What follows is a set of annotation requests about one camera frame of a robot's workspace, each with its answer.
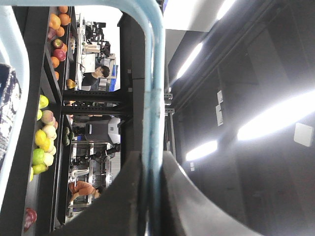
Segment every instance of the ceiling light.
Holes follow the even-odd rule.
[[[293,97],[263,112],[238,131],[238,140],[249,140],[283,129],[315,111],[315,91]]]
[[[231,8],[231,6],[233,5],[235,1],[236,0],[225,0],[223,2],[217,14],[218,21],[227,13],[227,11]]]
[[[185,63],[183,64],[183,66],[181,67],[181,69],[179,70],[178,74],[177,74],[177,78],[179,79],[183,76],[183,74],[186,72],[186,70],[188,69],[188,67],[191,65],[191,63],[193,62],[193,60],[195,60],[196,56],[199,54],[201,48],[202,48],[202,43],[199,43],[195,49],[193,50],[193,52],[190,54],[190,56],[187,58],[187,60],[185,61]]]
[[[217,141],[210,141],[205,143],[186,154],[186,161],[196,160],[203,156],[209,155],[212,152],[215,152],[218,149]]]

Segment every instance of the light blue metal frame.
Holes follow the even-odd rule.
[[[162,14],[155,0],[1,0],[0,5],[56,6],[107,5],[132,16],[145,34],[145,94],[143,115],[143,179],[140,214],[149,203],[150,225],[159,235],[160,170],[164,132],[164,54],[165,30]]]
[[[0,63],[11,65],[16,72],[22,90],[18,111],[11,129],[5,159],[0,169],[0,212],[4,193],[9,179],[11,165],[20,135],[26,104],[29,96],[30,67],[29,57],[19,26],[11,6],[1,6],[0,2]]]

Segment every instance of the woman in orange shirt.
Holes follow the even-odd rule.
[[[68,187],[72,193],[71,202],[79,196],[86,196],[89,194],[93,194],[95,198],[99,198],[104,190],[102,186],[94,188],[89,183],[83,181],[77,181],[76,186],[74,186],[74,182],[71,182]]]

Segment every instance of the red apple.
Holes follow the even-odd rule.
[[[55,49],[53,52],[53,56],[57,57],[59,61],[64,61],[66,58],[66,53],[61,49]]]
[[[56,49],[61,49],[61,48],[63,47],[63,42],[62,42],[62,40],[56,38],[56,39],[53,41],[53,46],[54,46],[54,48],[56,48]]]
[[[26,208],[24,216],[24,232],[26,232],[36,220],[36,211],[31,208]]]
[[[51,41],[55,37],[56,37],[56,31],[53,28],[49,27],[48,33],[47,33],[47,41]]]

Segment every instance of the black hair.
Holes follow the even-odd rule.
[[[103,186],[99,186],[96,190],[98,190],[99,194],[102,194],[105,191],[105,188]]]
[[[109,68],[108,68],[108,66],[102,65],[101,69],[102,69],[102,73],[103,73],[104,78],[107,78],[109,76]]]

